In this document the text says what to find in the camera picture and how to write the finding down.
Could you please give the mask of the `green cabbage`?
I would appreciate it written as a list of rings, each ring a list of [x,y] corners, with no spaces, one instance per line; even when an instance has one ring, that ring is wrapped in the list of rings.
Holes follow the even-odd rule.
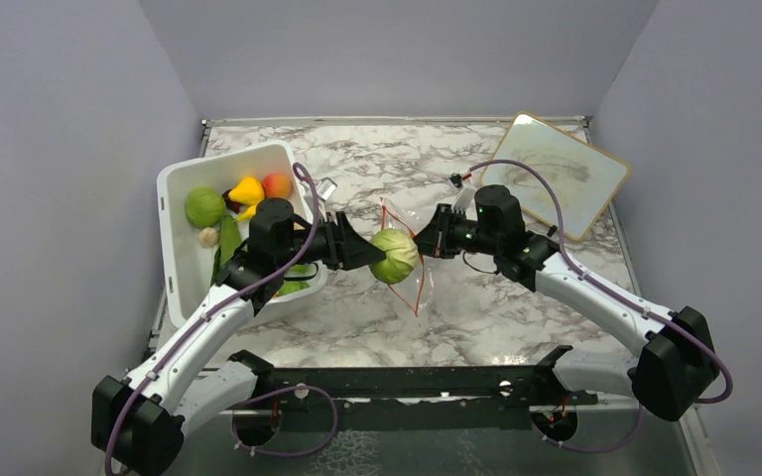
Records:
[[[185,201],[185,214],[189,223],[197,228],[216,225],[226,210],[220,193],[209,186],[193,188]]]
[[[370,272],[387,285],[405,281],[416,268],[420,254],[411,235],[398,228],[384,228],[372,236],[370,242],[386,252],[387,258],[370,266]]]

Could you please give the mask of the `clear zip bag orange zipper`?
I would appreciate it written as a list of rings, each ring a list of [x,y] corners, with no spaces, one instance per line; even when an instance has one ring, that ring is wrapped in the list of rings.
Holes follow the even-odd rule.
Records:
[[[381,199],[382,230],[395,229],[406,233],[412,240],[428,224],[434,214],[429,206],[405,207],[396,204],[389,197]],[[396,314],[402,318],[426,317],[440,296],[441,262],[424,257],[416,251],[401,251],[393,254],[393,261],[412,264],[407,277],[403,271],[386,272],[387,276],[400,278],[395,284],[387,284],[388,298]]]

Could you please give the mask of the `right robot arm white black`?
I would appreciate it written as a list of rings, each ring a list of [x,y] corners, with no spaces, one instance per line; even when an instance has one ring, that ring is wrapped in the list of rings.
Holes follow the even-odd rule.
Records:
[[[609,359],[571,350],[533,377],[535,395],[555,404],[571,391],[635,398],[647,411],[678,420],[721,373],[705,317],[645,301],[579,265],[549,236],[527,229],[518,199],[503,185],[473,195],[476,217],[437,206],[416,235],[419,252],[451,259],[463,252],[492,257],[499,275],[553,298],[618,340],[631,355]]]

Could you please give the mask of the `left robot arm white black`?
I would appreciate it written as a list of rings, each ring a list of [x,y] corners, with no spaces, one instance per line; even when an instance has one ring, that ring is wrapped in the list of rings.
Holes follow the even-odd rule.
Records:
[[[145,362],[116,379],[106,376],[92,392],[91,444],[104,453],[104,470],[120,463],[140,475],[160,475],[179,454],[184,426],[177,407],[196,376],[223,343],[250,323],[298,263],[345,271],[369,266],[386,254],[361,237],[344,213],[318,211],[305,221],[283,198],[267,198],[248,224],[248,237],[217,274],[206,297],[174,336]]]

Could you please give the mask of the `green lime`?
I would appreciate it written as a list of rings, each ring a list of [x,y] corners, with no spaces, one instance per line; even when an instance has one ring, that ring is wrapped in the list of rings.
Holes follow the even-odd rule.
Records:
[[[309,287],[307,281],[284,281],[281,287],[277,291],[277,296],[287,296],[300,291],[303,291]]]

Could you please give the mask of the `orange peach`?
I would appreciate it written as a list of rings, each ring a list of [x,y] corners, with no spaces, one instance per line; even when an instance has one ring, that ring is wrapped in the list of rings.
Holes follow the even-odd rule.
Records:
[[[283,174],[269,174],[261,180],[267,198],[289,199],[293,189],[293,179]]]

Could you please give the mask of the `yellow banana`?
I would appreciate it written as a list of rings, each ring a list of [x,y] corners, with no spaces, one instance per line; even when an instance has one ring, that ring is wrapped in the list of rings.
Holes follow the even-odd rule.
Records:
[[[249,221],[252,217],[255,216],[255,214],[257,212],[257,206],[258,206],[258,204],[252,204],[252,205],[244,207],[236,215],[236,220],[239,221],[239,222]]]

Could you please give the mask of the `yellow bell pepper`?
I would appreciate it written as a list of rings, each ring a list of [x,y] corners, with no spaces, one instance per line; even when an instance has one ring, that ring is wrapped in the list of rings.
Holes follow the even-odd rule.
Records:
[[[227,197],[230,201],[245,206],[256,205],[266,198],[263,184],[254,177],[244,177],[232,188]]]

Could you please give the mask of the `green leafy vegetable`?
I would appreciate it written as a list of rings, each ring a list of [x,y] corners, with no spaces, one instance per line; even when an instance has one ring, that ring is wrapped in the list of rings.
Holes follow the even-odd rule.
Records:
[[[246,241],[242,239],[237,220],[230,214],[224,213],[218,226],[219,242],[213,257],[210,283],[223,283],[229,276],[242,270],[240,256],[235,254],[238,249],[244,250]]]

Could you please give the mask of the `dark red vegetable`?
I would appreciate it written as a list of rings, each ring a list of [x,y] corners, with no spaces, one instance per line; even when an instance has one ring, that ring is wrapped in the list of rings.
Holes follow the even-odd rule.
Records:
[[[229,197],[229,190],[225,191],[221,196],[222,196],[222,198],[224,200],[226,208],[229,211],[231,211],[231,212],[233,212],[235,214],[239,214],[241,212],[241,209],[243,208],[243,204],[239,203],[239,202],[236,202],[236,201],[233,201]]]

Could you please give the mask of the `garlic bulb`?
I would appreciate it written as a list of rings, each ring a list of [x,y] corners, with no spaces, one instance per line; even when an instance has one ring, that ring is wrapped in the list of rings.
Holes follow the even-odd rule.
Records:
[[[220,232],[213,227],[205,227],[198,232],[197,241],[202,248],[213,248],[219,242]]]

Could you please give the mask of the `black mounting rail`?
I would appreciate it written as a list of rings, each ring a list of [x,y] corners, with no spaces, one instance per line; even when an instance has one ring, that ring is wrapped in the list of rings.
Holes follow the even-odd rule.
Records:
[[[529,430],[546,411],[567,412],[597,396],[566,390],[553,368],[559,346],[534,365],[479,367],[277,367],[248,350],[230,356],[257,377],[260,403],[234,405],[242,429],[275,432],[497,428]]]

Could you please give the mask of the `whiteboard with wooden frame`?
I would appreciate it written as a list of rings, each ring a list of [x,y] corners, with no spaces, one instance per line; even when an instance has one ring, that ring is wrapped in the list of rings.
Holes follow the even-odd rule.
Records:
[[[523,163],[545,179],[560,203],[566,237],[573,241],[585,238],[631,173],[628,163],[589,145],[580,135],[521,112],[492,156]],[[550,195],[526,170],[491,165],[476,175],[482,185],[506,186],[530,217],[558,223]]]

